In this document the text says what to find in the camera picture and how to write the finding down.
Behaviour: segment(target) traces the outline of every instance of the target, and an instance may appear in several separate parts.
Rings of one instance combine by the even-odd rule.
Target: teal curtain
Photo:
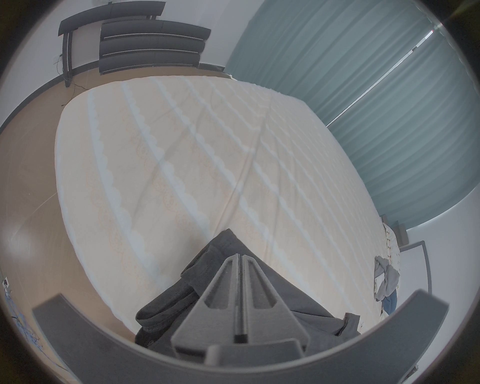
[[[328,124],[433,28],[408,0],[266,0],[225,71]],[[480,97],[438,30],[329,129],[378,213],[407,228],[480,182]]]

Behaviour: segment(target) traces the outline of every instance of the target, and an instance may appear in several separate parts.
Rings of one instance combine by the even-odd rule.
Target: striped bed sheet
[[[136,312],[230,228],[334,316],[380,319],[385,231],[338,142],[295,98],[202,76],[90,89],[63,110],[55,143],[61,212],[113,314]]]

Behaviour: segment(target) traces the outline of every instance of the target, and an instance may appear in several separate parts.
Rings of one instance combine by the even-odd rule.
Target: crumpled gray clothing
[[[377,278],[381,274],[384,274],[384,280],[377,289],[377,293],[375,293],[375,300],[377,301],[382,301],[385,297],[390,296],[398,285],[398,279],[400,279],[400,273],[388,263],[387,259],[376,256],[373,278]]]
[[[135,343],[155,352],[175,357],[170,338],[225,261],[236,253],[253,257],[293,315],[310,335],[306,355],[336,347],[360,333],[360,316],[346,313],[344,319],[333,317],[324,307],[286,281],[256,257],[230,229],[212,239],[190,262],[180,280],[139,310],[142,326]]]

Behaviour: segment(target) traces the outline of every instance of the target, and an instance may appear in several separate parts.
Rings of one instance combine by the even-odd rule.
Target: wall
[[[457,205],[407,231],[409,242],[425,240],[432,294],[450,308],[440,331],[419,361],[424,371],[450,341],[480,287],[480,184]]]
[[[210,28],[201,62],[225,66],[241,34],[264,0],[167,0],[162,20]],[[32,92],[62,72],[60,21],[92,8],[92,0],[62,0],[30,31],[0,79],[0,125]],[[101,22],[73,33],[72,63],[98,60]]]

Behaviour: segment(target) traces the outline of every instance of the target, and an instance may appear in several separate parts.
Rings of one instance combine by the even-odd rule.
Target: wooden floor
[[[55,133],[63,105],[101,84],[151,75],[213,75],[195,68],[157,67],[99,75],[92,69],[74,77],[69,88],[58,84],[42,93],[0,134],[0,268],[12,299],[42,351],[32,345],[59,377],[76,383],[42,337],[32,308],[62,293],[90,319],[129,341],[134,335],[111,313],[90,284],[68,239],[57,198],[54,167]],[[5,301],[3,291],[0,297]]]

